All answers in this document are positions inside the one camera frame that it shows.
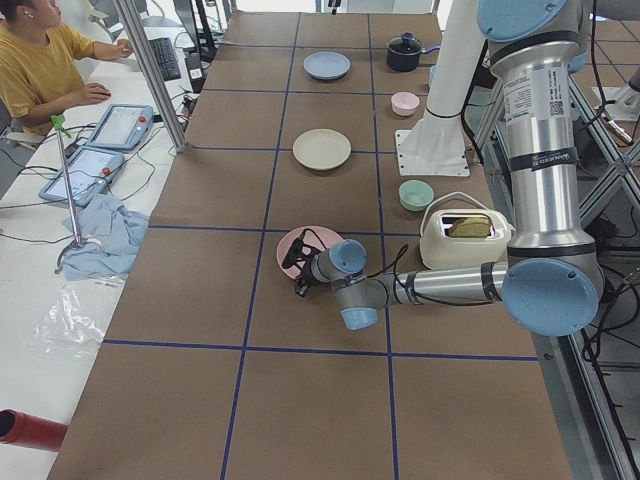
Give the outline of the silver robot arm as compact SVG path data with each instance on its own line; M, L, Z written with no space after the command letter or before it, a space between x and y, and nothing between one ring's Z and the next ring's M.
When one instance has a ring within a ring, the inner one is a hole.
M502 302L526 329L572 334L596 316L604 277L594 239L582 228L569 72L584 62L588 12L579 1L482 1L476 19L491 70L502 82L515 233L497 261L467 268L367 275L364 246L347 239L314 247L302 235L280 264L294 269L295 290L328 283L347 328L376 322L395 305L481 306Z

